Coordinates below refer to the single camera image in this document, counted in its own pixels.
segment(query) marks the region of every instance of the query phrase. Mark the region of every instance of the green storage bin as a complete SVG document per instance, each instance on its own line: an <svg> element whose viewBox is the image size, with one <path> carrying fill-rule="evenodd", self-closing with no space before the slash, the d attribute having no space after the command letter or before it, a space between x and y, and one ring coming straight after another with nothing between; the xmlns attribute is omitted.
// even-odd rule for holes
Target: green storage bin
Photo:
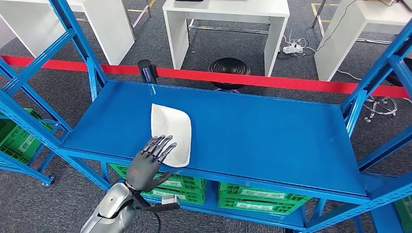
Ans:
<svg viewBox="0 0 412 233"><path fill-rule="evenodd" d="M184 190L172 190L167 188L155 188L152 191L141 193L144 196L163 197L169 195L176 195L179 201L190 202L193 204L203 205L205 203L205 192L190 192Z"/></svg>
<svg viewBox="0 0 412 233"><path fill-rule="evenodd" d="M304 202L292 201L263 201L248 198L219 195L218 207L247 211L267 212L279 215L288 215L303 205Z"/></svg>
<svg viewBox="0 0 412 233"><path fill-rule="evenodd" d="M412 233L412 196L394 202L402 228L405 233Z"/></svg>
<svg viewBox="0 0 412 233"><path fill-rule="evenodd" d="M33 109L25 110L34 118L42 119L42 117ZM46 123L41 124L43 124L49 131L52 131L53 127L51 125ZM39 146L40 141L35 139L12 120L0 120L0 151L26 164L33 157Z"/></svg>
<svg viewBox="0 0 412 233"><path fill-rule="evenodd" d="M268 191L243 185L219 183L218 206L288 215L311 197Z"/></svg>
<svg viewBox="0 0 412 233"><path fill-rule="evenodd" d="M276 191L269 191L260 188L252 188L243 185L231 184L231 183L219 183L219 193L221 195L230 195L232 197L238 198L253 198L256 200L288 200L294 202L305 203L310 199L310 197L292 194L292 193L283 193Z"/></svg>
<svg viewBox="0 0 412 233"><path fill-rule="evenodd" d="M109 164L121 177L126 178L127 166L120 166L115 164ZM182 175L172 175L167 181L159 185L163 188L172 188L177 190L190 190L194 192L204 192L206 181L204 179L182 176Z"/></svg>

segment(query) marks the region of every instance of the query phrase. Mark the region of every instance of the red barrier tape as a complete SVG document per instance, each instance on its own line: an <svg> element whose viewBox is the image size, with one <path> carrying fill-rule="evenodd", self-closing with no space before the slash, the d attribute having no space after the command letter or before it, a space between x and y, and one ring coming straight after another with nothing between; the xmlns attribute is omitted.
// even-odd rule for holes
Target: red barrier tape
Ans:
<svg viewBox="0 0 412 233"><path fill-rule="evenodd" d="M0 55L9 65L27 66L33 58ZM44 69L87 71L83 62L69 62L60 60L49 60ZM109 74L139 74L137 66L110 66L102 65L105 73ZM198 81L212 81L221 83L238 83L244 85L274 87L283 89L295 89L305 91L318 91L329 93L350 94L356 87L356 83L323 82L318 80L292 79L280 77L265 77L254 75L210 73L194 70L175 70L169 68L157 68L157 74L161 77L188 79ZM392 98L409 98L403 87L380 85L374 92L374 96L388 96Z"/></svg>

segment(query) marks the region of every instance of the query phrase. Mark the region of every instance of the white table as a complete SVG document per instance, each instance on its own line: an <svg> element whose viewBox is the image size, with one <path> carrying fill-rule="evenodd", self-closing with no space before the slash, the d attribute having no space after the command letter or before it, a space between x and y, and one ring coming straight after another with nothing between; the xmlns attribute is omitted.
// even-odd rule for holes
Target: white table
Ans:
<svg viewBox="0 0 412 233"><path fill-rule="evenodd" d="M412 17L412 12L402 3L395 2L388 7L379 1L358 0L348 7L342 18L345 8L352 1L341 1L319 48L323 44L324 46L315 53L316 69L321 81L332 79L361 32L397 34Z"/></svg>
<svg viewBox="0 0 412 233"><path fill-rule="evenodd" d="M289 7L287 0L166 0L163 13L175 69L182 67L189 47L186 19L270 24L264 50L265 75L270 76L289 18Z"/></svg>
<svg viewBox="0 0 412 233"><path fill-rule="evenodd" d="M119 65L134 43L122 0L68 0L84 12L111 65ZM37 57L64 32L48 0L0 0L0 17Z"/></svg>

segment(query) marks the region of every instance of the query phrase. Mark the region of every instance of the white cloth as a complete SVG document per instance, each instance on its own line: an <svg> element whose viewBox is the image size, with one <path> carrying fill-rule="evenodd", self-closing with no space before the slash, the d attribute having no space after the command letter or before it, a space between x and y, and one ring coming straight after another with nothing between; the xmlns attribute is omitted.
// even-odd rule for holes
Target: white cloth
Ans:
<svg viewBox="0 0 412 233"><path fill-rule="evenodd" d="M172 135L173 139L164 147L173 142L177 146L163 161L164 164L173 167L183 167L189 164L190 142L192 137L192 126L189 116L180 110L152 104L151 116L152 137L162 134Z"/></svg>

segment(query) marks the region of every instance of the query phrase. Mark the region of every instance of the white power strip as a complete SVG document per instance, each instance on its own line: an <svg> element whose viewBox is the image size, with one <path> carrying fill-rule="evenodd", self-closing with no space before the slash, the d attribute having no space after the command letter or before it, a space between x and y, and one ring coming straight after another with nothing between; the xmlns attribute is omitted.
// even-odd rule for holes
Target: white power strip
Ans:
<svg viewBox="0 0 412 233"><path fill-rule="evenodd" d="M303 48L296 43L292 43L290 46L283 47L283 52L286 54L294 53L294 52L302 53Z"/></svg>

